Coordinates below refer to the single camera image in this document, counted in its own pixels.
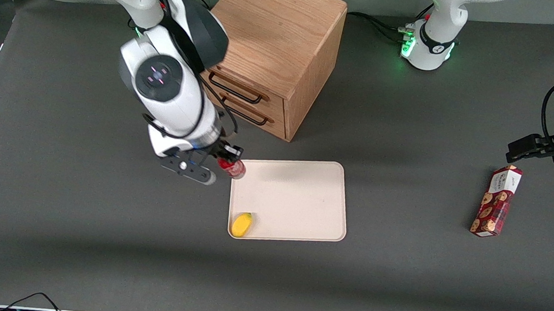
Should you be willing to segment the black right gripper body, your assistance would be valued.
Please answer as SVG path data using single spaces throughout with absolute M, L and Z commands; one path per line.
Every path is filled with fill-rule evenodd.
M 217 140 L 217 142 L 211 144 L 210 146 L 203 148 L 202 152 L 205 156 L 212 156 L 214 158 L 223 158 L 225 153 L 225 140 Z

